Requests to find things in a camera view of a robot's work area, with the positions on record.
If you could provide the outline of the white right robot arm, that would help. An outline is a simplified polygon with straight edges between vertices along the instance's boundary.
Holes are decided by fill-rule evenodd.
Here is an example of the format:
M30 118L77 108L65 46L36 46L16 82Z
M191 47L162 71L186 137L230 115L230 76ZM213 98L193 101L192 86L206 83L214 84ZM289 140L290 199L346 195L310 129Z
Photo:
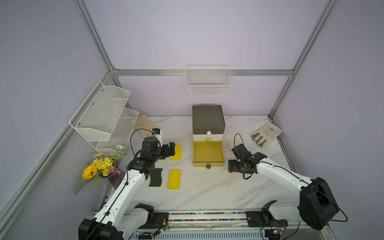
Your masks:
M265 176L294 194L298 200L289 203L269 201L262 208L274 220L303 221L315 230L322 230L338 214L340 208L328 183L311 179L275 163L262 153L251 154L243 144L232 149L229 172L241 173L244 180L252 175Z

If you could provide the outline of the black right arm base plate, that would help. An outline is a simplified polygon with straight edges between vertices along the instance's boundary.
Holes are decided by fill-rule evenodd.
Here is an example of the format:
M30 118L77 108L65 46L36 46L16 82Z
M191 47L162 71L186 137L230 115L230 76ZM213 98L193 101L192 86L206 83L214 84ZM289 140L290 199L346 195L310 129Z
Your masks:
M269 211L272 204L276 203L277 200L269 201L260 210L246 212L246 220L250 228L261 228L261 227L287 227L287 220L275 219Z

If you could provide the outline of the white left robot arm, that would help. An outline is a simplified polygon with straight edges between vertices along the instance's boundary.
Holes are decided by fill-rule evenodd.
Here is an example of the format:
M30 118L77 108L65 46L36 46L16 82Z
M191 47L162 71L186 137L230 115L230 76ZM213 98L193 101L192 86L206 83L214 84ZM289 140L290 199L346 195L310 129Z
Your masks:
M155 169L161 158L174 156L176 144L163 144L160 135L147 137L127 165L126 175L105 206L90 219L84 219L78 228L79 240L128 240L133 233L154 220L154 207L135 206L133 213L124 219L135 192Z

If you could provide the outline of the olive white yellow drawer cabinet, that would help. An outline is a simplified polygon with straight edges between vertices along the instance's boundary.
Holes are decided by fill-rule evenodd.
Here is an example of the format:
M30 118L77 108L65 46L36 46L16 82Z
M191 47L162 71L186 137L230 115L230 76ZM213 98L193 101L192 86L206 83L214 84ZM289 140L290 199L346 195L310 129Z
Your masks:
M193 108L194 131L223 131L226 124L221 105L194 105Z

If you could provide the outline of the green yellow sponge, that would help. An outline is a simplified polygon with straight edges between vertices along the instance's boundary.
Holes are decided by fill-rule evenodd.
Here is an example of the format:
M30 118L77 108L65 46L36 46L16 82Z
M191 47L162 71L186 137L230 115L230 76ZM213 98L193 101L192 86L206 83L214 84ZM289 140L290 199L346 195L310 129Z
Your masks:
M162 182L163 182L163 179L162 179L162 171L163 169L161 168L155 168L151 174L150 174L150 184L149 184L149 187L151 188L159 188L162 186Z

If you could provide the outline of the pink sponge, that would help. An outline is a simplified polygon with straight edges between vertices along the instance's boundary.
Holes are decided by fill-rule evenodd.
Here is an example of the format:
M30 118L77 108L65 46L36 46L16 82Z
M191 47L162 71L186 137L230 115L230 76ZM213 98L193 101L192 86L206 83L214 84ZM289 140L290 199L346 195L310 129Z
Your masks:
M234 140L228 140L228 148L229 148L229 153L230 153L230 156L234 157L234 153L232 151L232 149L234 147L236 147L237 145L239 145L240 142L239 141L234 141Z
M243 180L243 174L242 173L237 173L237 172L232 172L232 178L234 180Z

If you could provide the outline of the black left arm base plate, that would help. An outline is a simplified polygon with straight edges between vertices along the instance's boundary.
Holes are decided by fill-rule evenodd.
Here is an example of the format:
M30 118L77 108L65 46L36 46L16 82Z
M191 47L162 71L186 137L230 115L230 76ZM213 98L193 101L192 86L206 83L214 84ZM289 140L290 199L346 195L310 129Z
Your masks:
M136 209L144 209L148 214L147 222L140 226L139 229L155 229L160 228L164 222L169 221L169 213L166 212L155 212L154 207L146 204L138 204L135 206Z

